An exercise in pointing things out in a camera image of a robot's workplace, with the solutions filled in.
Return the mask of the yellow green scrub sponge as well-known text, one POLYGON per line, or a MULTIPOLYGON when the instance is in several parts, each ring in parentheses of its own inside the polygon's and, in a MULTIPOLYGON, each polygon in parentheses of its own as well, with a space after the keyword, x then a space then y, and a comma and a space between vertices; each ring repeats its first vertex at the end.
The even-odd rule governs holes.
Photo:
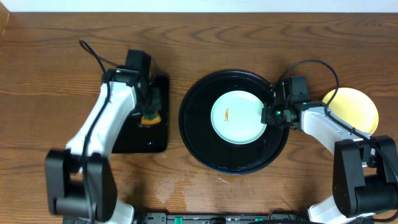
POLYGON ((160 114, 158 113, 149 113, 145 114, 141 118, 141 125, 144 126, 153 126, 159 124, 162 121, 160 114))

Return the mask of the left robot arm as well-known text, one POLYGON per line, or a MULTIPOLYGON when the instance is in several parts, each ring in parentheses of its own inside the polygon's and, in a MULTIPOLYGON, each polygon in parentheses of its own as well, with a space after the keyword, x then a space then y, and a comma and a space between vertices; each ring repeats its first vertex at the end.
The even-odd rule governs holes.
POLYGON ((109 158, 126 118, 151 101, 149 74, 110 68, 96 104, 64 150, 45 158, 49 212, 87 223, 132 223, 134 208, 118 200, 109 158))

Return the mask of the mint plate front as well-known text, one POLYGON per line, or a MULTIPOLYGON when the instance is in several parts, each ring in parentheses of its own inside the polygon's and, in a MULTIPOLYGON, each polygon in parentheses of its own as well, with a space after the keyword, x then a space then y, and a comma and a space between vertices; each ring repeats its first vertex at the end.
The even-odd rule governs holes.
POLYGON ((235 90, 221 95, 210 113, 211 125, 216 134, 232 144, 248 144, 265 132, 261 123, 264 105, 254 94, 235 90))

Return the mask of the yellow plate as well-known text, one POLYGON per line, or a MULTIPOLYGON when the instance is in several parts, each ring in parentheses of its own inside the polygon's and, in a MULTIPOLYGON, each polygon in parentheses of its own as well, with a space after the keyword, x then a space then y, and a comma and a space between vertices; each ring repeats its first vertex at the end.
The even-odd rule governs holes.
POLYGON ((373 134, 379 124, 374 102, 354 88, 339 88, 329 108, 337 117, 365 133, 373 134))

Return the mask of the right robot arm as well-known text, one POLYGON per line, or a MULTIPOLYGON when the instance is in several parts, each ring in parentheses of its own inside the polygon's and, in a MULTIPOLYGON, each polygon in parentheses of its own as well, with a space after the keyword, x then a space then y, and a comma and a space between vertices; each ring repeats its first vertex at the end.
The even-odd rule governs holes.
POLYGON ((397 210, 397 148, 392 138, 364 133, 306 96, 264 103, 261 116, 269 126, 292 127, 314 137, 333 154, 332 195, 308 209, 311 222, 376 222, 375 214, 397 210))

